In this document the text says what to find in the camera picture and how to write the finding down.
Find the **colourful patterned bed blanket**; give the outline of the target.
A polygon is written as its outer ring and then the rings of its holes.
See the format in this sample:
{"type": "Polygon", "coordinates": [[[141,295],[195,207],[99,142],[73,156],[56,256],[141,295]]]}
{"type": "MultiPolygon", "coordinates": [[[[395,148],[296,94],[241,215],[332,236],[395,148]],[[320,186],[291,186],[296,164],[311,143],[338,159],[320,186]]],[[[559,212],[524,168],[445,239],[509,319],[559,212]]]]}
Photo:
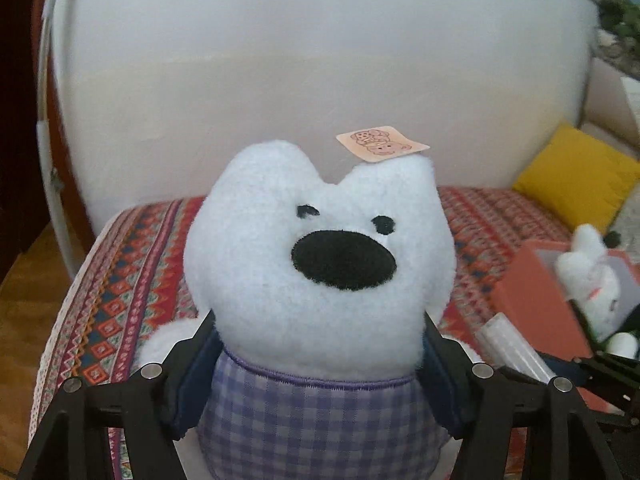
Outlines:
{"type": "MultiPolygon", "coordinates": [[[[505,188],[439,192],[458,258],[442,330],[471,342],[489,294],[526,240],[564,242],[564,224],[505,188]]],[[[200,201],[139,206],[104,229],[43,353],[29,439],[66,379],[124,382],[162,324],[192,318],[182,255],[200,201]]],[[[177,442],[186,478],[425,479],[449,441],[416,376],[318,382],[264,372],[224,351],[198,424],[177,442]]],[[[113,479],[135,479],[126,438],[108,430],[113,479]]]]}

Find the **orange storage box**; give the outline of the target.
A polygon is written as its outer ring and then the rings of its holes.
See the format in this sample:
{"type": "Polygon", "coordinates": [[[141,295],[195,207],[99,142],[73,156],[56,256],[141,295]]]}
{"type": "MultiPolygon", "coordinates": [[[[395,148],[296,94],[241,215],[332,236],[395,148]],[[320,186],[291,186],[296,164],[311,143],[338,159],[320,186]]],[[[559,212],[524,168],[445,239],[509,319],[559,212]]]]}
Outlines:
{"type": "MultiPolygon", "coordinates": [[[[490,294],[495,310],[504,313],[535,350],[564,361],[593,356],[577,313],[556,279],[555,261],[569,249],[567,242],[526,240],[490,294]]],[[[620,326],[639,305],[639,271],[617,249],[608,252],[608,265],[620,281],[620,299],[614,342],[603,347],[636,358],[639,331],[620,326]]]]}

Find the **clear plastic tube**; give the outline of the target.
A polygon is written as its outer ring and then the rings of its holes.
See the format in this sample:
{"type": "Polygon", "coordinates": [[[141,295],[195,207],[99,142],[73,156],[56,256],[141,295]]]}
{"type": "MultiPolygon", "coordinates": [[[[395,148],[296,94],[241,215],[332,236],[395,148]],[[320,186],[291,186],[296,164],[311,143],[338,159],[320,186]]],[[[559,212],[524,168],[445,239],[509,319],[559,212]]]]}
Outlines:
{"type": "Polygon", "coordinates": [[[551,368],[503,313],[497,313],[476,333],[492,362],[547,385],[551,368]]]}

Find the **white plush rabbit toy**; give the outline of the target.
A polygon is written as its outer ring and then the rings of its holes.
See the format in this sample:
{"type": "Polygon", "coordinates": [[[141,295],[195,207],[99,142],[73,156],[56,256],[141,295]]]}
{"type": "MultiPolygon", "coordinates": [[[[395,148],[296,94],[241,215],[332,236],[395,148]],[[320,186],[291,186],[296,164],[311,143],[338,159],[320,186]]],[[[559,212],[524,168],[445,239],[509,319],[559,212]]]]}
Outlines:
{"type": "Polygon", "coordinates": [[[626,261],[608,252],[599,231],[582,224],[554,273],[592,350],[639,359],[639,283],[626,261]]]}

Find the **white pipe on wall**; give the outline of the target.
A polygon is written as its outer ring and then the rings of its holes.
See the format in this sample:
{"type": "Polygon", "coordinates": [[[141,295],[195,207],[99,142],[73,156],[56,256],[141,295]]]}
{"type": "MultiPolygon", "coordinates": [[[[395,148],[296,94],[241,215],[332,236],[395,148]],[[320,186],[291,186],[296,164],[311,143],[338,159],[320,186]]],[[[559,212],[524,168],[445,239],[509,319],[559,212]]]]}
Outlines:
{"type": "Polygon", "coordinates": [[[49,68],[52,37],[52,18],[55,0],[43,0],[41,11],[41,29],[37,58],[37,142],[41,169],[41,179],[46,196],[50,222],[54,231],[56,244],[64,262],[65,270],[72,282],[79,270],[79,264],[70,241],[61,191],[62,180],[55,169],[52,150],[48,107],[49,68]]]}

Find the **yellow cushion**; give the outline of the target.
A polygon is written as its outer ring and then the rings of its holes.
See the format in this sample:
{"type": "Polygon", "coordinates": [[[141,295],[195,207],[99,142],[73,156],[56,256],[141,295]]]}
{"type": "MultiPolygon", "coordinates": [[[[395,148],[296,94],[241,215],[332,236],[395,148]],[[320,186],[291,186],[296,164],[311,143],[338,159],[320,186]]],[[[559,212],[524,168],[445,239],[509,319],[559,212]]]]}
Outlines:
{"type": "Polygon", "coordinates": [[[562,122],[512,188],[572,230],[605,233],[638,180],[638,160],[562,122]]]}

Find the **dark red wooden door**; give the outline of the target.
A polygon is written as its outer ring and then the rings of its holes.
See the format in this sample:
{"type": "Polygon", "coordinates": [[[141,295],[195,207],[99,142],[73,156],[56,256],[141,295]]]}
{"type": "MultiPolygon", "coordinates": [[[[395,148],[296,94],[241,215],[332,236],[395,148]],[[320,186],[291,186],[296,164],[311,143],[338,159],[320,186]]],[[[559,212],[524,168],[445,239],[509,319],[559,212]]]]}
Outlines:
{"type": "Polygon", "coordinates": [[[49,223],[37,150],[44,0],[1,0],[1,274],[49,223]]]}

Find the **white bear plush checkered shirt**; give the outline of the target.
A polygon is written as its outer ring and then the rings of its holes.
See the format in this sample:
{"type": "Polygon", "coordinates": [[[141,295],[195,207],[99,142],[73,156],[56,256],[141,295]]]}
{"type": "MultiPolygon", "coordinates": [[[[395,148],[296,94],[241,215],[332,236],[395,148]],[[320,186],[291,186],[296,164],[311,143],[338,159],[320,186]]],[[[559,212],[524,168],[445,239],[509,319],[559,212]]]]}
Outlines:
{"type": "Polygon", "coordinates": [[[418,381],[456,276],[434,168],[411,154],[322,180],[292,143],[229,162],[183,254],[221,339],[181,445],[192,479],[442,479],[456,445],[418,381]]]}

